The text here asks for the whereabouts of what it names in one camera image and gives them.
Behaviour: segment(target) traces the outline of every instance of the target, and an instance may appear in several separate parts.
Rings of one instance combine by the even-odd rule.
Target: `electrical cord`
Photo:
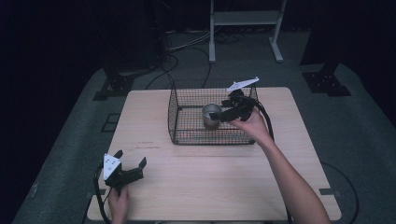
[[[177,58],[176,56],[174,56],[174,55],[171,55],[171,54],[169,54],[169,57],[172,57],[172,58],[174,58],[174,59],[176,60],[175,65],[173,65],[173,66],[171,67],[171,69],[169,69],[169,70],[163,69],[164,72],[161,73],[161,74],[159,74],[158,76],[156,76],[154,79],[152,79],[152,80],[150,81],[150,83],[146,86],[145,90],[148,90],[148,89],[149,89],[149,86],[150,86],[155,80],[157,80],[159,77],[162,77],[163,75],[168,75],[168,78],[169,78],[170,80],[173,80],[173,78],[169,75],[169,72],[172,71],[173,69],[175,69],[175,68],[177,67],[177,65],[178,65],[178,58]]]
[[[258,100],[252,99],[250,97],[242,96],[242,95],[237,95],[237,96],[235,96],[235,98],[239,98],[241,100],[245,100],[245,101],[249,101],[249,102],[253,103],[260,110],[260,112],[262,112],[262,115],[264,116],[265,121],[267,123],[268,133],[270,134],[271,138],[275,141],[274,131],[273,131],[270,117],[268,116],[267,112],[265,111],[265,108],[262,105],[262,103]]]
[[[95,176],[93,178],[93,186],[95,189],[95,194],[96,194],[96,199],[98,201],[99,204],[99,211],[100,214],[102,215],[103,220],[105,221],[106,224],[110,224],[111,221],[108,219],[106,212],[105,212],[105,203],[102,201],[102,196],[99,190],[99,176],[100,173],[102,172],[103,169],[103,162],[100,163],[100,165],[97,167],[96,172],[95,172]]]
[[[208,38],[209,38],[209,35],[210,35],[210,33],[207,32],[205,35],[200,36],[200,37],[198,37],[198,38],[196,38],[196,39],[190,41],[190,42],[187,43],[187,44],[184,44],[184,45],[181,45],[181,46],[178,46],[178,47],[174,47],[174,48],[169,48],[168,51],[174,51],[174,50],[178,50],[178,49],[184,49],[184,48],[186,48],[186,47],[189,47],[189,46],[198,44],[198,43],[200,43],[200,42],[202,42],[202,41],[208,39]]]
[[[234,44],[236,42],[239,42],[239,41],[242,41],[245,39],[245,32],[240,33],[240,35],[242,37],[238,37],[236,35],[230,35],[230,34],[226,34],[226,33],[220,33],[215,36],[215,42],[217,44],[221,44],[221,45],[231,45],[231,44]]]
[[[110,195],[111,190],[113,190],[113,188],[110,188],[110,190],[108,191],[107,196],[105,197],[105,199],[103,200],[103,203],[106,203],[108,196]]]
[[[206,51],[204,51],[203,49],[198,49],[198,48],[191,47],[191,48],[184,48],[184,49],[173,50],[173,52],[178,52],[178,51],[182,51],[182,50],[185,50],[185,49],[195,49],[195,50],[201,51],[201,52],[206,56],[207,61],[209,62],[209,55],[208,55],[208,54],[206,53]],[[209,64],[208,70],[207,70],[207,73],[206,73],[206,77],[205,77],[204,83],[203,83],[202,86],[201,86],[201,89],[204,88],[204,86],[205,86],[207,80],[209,79],[210,72],[211,72],[211,70],[212,70],[212,64],[211,64],[211,63],[208,63],[208,64]]]
[[[327,163],[327,162],[324,162],[324,161],[321,161],[320,163],[321,163],[322,165],[326,165],[326,166],[328,166],[328,167],[333,168],[336,172],[338,172],[338,174],[340,174],[340,175],[346,180],[346,182],[347,182],[347,183],[349,184],[349,186],[352,188],[353,195],[355,196],[355,205],[356,205],[356,209],[355,209],[355,213],[353,214],[352,219],[350,219],[350,221],[349,221],[348,223],[349,223],[349,224],[354,223],[354,222],[356,221],[356,218],[358,217],[358,214],[359,214],[359,211],[360,211],[360,201],[359,201],[358,192],[356,191],[355,187],[353,186],[352,181],[350,181],[350,179],[349,179],[341,170],[339,170],[339,169],[336,168],[335,166],[333,166],[333,165],[331,165],[331,164],[329,164],[329,163]]]

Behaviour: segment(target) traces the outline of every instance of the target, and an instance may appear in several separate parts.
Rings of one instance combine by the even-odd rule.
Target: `human arm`
[[[318,195],[292,167],[268,133],[264,119],[255,108],[247,121],[233,120],[230,124],[241,129],[262,148],[286,207],[296,223],[330,223]]]
[[[128,185],[121,189],[121,194],[112,189],[108,195],[108,206],[111,212],[111,224],[124,224],[128,219],[129,192]]]

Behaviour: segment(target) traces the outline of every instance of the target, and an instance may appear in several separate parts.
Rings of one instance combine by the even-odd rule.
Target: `gray carpet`
[[[361,85],[358,76],[340,65],[335,75],[352,96],[329,97],[313,94],[302,72],[318,71],[319,65],[300,66],[309,33],[281,33],[278,45],[284,57],[277,63],[268,43],[270,34],[250,34],[231,45],[216,45],[217,62],[212,64],[209,80],[259,77],[259,87],[288,87],[301,112],[305,126],[321,161],[345,174],[359,196],[360,210],[355,223],[392,223],[396,220],[396,130]],[[187,43],[197,35],[173,34],[173,46]],[[195,46],[207,52],[207,43]],[[207,57],[197,49],[173,54],[177,67],[173,78],[205,79]],[[165,69],[175,64],[168,57]],[[143,90],[162,69],[138,77],[133,90]],[[53,146],[37,186],[23,203],[14,223],[93,223],[85,218],[92,178],[98,162],[111,143],[112,132],[102,132],[107,116],[120,113],[125,97],[93,101],[106,75],[98,70],[92,75]],[[158,78],[150,89],[168,89],[168,78]],[[353,188],[328,165],[323,165],[342,218],[334,223],[348,223],[356,211]]]

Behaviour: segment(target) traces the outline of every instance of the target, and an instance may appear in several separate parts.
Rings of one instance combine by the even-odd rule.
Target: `wire cage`
[[[211,80],[200,85],[201,80],[173,80],[168,107],[168,131],[171,140],[176,145],[251,145],[254,140],[244,132],[227,122],[222,122],[216,130],[209,130],[204,125],[203,107],[216,104],[221,111],[230,107],[221,105],[228,99],[226,89],[234,81]],[[257,99],[256,86],[253,84],[241,89],[245,96]]]

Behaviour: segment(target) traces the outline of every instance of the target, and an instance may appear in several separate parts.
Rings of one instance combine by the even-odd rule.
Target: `tabletop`
[[[257,88],[271,118],[276,144],[313,188],[331,220],[341,217],[318,155],[287,88]],[[108,154],[123,150],[122,169],[147,158],[144,178],[129,185],[130,220],[286,220],[286,209],[262,149],[257,145],[178,146],[167,129],[170,90],[131,91]],[[108,187],[103,181],[101,189]],[[102,219],[93,197],[89,219]]]

